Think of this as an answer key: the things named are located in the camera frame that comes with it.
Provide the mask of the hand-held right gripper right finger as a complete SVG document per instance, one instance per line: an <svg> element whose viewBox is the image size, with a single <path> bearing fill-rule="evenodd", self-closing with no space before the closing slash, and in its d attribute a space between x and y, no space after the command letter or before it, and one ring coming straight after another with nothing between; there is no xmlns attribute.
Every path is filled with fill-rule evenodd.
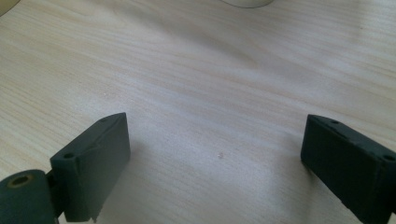
<svg viewBox="0 0 396 224"><path fill-rule="evenodd" d="M309 115L302 163L363 224L396 214L396 152L340 121Z"/></svg>

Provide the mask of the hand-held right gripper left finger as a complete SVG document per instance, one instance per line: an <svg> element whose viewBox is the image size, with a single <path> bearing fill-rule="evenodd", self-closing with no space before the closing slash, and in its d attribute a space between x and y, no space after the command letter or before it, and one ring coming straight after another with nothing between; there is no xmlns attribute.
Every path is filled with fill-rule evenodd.
<svg viewBox="0 0 396 224"><path fill-rule="evenodd" d="M68 199L66 220L97 219L130 157L124 113L99 119L52 156L51 171Z"/></svg>

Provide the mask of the white round container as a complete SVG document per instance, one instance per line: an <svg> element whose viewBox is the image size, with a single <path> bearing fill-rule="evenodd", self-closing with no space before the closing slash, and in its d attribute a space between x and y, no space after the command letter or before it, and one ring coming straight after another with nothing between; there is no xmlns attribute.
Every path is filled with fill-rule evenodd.
<svg viewBox="0 0 396 224"><path fill-rule="evenodd" d="M264 7L272 3L274 0L222 0L223 2L235 7L257 8Z"/></svg>

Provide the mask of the pale round plate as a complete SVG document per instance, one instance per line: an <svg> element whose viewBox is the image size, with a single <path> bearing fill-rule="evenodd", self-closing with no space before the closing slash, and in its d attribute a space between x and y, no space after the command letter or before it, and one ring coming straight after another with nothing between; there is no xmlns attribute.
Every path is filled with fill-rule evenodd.
<svg viewBox="0 0 396 224"><path fill-rule="evenodd" d="M0 0L0 17L14 8L21 0Z"/></svg>

